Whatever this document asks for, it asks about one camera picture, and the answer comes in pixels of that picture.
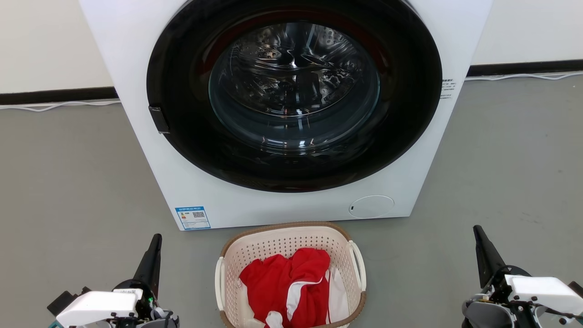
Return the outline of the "cream perforated laundry basket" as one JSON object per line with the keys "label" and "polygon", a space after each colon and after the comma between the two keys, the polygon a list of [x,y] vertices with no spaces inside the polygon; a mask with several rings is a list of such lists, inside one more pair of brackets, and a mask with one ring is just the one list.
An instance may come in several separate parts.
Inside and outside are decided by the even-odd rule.
{"label": "cream perforated laundry basket", "polygon": [[269,225],[240,233],[223,247],[215,269],[215,295],[225,328],[251,328],[251,314],[242,303],[237,279],[253,260],[289,257],[298,249],[326,251],[347,291],[348,317],[318,328],[350,328],[366,303],[367,275],[363,256],[351,236],[331,222],[302,221]]}

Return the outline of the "black baseboard strip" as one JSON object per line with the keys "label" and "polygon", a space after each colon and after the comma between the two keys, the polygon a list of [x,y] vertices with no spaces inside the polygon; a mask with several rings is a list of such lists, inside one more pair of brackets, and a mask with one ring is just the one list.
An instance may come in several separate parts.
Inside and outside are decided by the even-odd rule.
{"label": "black baseboard strip", "polygon": [[70,101],[118,99],[114,87],[60,89],[52,91],[0,93],[0,105],[64,103]]}
{"label": "black baseboard strip", "polygon": [[519,73],[561,73],[583,71],[583,59],[523,63],[471,65],[467,77],[514,75]]}

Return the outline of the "red garment with white stripe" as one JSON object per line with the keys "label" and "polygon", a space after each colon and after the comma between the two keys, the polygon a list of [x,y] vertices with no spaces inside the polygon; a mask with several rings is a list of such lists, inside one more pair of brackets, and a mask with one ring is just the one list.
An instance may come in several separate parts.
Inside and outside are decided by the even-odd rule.
{"label": "red garment with white stripe", "polygon": [[254,260],[241,272],[254,319],[265,328],[312,328],[329,322],[330,256],[314,248]]}

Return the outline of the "blue energy label sticker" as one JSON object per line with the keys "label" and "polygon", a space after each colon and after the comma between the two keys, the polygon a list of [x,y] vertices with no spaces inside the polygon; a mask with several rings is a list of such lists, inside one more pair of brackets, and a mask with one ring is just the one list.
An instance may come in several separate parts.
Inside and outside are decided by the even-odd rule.
{"label": "blue energy label sticker", "polygon": [[212,228],[204,207],[179,207],[175,208],[175,212],[182,226],[182,231]]}

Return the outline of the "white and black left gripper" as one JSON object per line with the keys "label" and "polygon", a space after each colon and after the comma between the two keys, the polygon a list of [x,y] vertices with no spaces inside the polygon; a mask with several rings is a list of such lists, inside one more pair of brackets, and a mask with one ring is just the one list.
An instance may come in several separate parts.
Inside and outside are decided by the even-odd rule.
{"label": "white and black left gripper", "polygon": [[159,306],[162,235],[154,234],[133,279],[112,291],[84,287],[63,292],[47,310],[55,316],[48,328],[180,328],[180,318]]}

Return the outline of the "white front-load washing machine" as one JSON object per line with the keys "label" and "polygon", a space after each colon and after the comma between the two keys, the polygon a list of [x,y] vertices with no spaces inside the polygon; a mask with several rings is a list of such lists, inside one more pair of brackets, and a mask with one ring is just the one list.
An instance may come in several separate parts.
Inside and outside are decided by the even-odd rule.
{"label": "white front-load washing machine", "polygon": [[429,25],[444,53],[441,80],[456,80],[453,98],[439,99],[435,116],[420,139],[389,166],[348,185],[302,193],[260,191],[228,183],[193,165],[164,134],[158,133],[148,112],[148,63],[164,27],[188,1],[79,0],[123,109],[180,230],[175,212],[179,207],[204,207],[211,229],[358,220],[348,208],[370,195],[394,200],[386,218],[411,214],[460,95],[493,0],[405,0]]}

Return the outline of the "round black washing machine door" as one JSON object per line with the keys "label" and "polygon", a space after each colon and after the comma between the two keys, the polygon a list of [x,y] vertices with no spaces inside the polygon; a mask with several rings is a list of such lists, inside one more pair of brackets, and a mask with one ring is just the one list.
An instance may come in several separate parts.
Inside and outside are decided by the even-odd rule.
{"label": "round black washing machine door", "polygon": [[[213,112],[209,85],[221,54],[265,26],[303,21],[357,41],[380,77],[375,110],[348,139],[319,152],[274,154],[242,143]],[[148,63],[149,106],[167,141],[204,172],[280,193],[329,190],[376,174],[416,143],[435,116],[445,54],[405,0],[190,0],[164,27]]]}

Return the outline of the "steel washing machine drum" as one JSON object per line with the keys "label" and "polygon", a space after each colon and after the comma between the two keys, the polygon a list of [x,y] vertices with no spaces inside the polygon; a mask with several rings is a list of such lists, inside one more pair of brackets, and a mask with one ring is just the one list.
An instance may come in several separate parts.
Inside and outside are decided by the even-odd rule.
{"label": "steel washing machine drum", "polygon": [[351,137],[377,106],[370,54],[330,27],[303,21],[250,31],[210,75],[213,112],[246,145],[274,154],[319,152]]}

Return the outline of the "round white filter cover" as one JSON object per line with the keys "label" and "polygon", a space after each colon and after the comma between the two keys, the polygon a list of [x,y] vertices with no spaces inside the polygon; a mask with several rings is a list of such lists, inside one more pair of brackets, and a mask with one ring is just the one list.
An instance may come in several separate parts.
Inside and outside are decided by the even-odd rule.
{"label": "round white filter cover", "polygon": [[354,201],[348,212],[358,219],[373,219],[387,217],[394,207],[391,197],[384,195],[370,195]]}

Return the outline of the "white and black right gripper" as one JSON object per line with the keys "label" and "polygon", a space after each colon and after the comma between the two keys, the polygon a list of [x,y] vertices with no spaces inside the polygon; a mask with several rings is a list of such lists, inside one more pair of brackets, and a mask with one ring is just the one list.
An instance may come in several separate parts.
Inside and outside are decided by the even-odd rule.
{"label": "white and black right gripper", "polygon": [[583,328],[583,285],[555,277],[533,277],[506,265],[482,226],[475,225],[476,259],[481,303],[489,308],[481,328],[542,328],[540,317],[558,318],[561,325]]}

